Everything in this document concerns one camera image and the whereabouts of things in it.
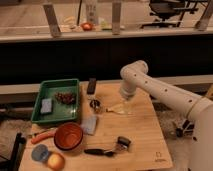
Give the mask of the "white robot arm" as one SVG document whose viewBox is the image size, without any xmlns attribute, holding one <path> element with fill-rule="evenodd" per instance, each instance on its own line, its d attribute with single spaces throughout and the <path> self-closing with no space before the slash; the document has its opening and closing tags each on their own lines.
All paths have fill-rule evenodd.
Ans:
<svg viewBox="0 0 213 171">
<path fill-rule="evenodd" d="M 137 88 L 194 123 L 188 171 L 213 171 L 213 101 L 147 75 L 148 65 L 138 60 L 124 66 L 120 94 L 130 100 Z"/>
</svg>

